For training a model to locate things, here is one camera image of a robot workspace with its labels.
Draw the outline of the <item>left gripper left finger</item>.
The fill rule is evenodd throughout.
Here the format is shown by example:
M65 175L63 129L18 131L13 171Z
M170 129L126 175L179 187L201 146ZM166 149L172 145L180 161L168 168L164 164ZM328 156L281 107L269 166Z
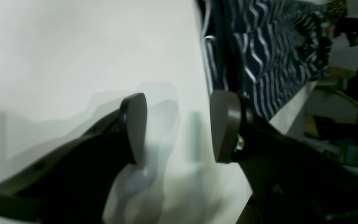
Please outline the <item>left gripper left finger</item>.
M101 224L116 177L143 157L147 113L145 94L130 95L80 137L0 182L0 216L40 224Z

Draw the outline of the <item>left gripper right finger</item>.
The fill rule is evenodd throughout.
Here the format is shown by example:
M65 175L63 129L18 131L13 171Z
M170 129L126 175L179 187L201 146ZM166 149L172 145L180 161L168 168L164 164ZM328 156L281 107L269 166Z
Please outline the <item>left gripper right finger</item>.
M287 137L234 92L210 97L213 154L238 163L252 194L238 224L358 224L358 176Z

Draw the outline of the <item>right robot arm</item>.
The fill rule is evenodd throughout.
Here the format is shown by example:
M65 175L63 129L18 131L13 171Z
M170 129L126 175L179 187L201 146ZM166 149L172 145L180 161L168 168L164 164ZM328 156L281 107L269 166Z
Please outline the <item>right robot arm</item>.
M329 0L326 4L326 17L332 27L334 38L344 34L350 47L358 46L358 0Z

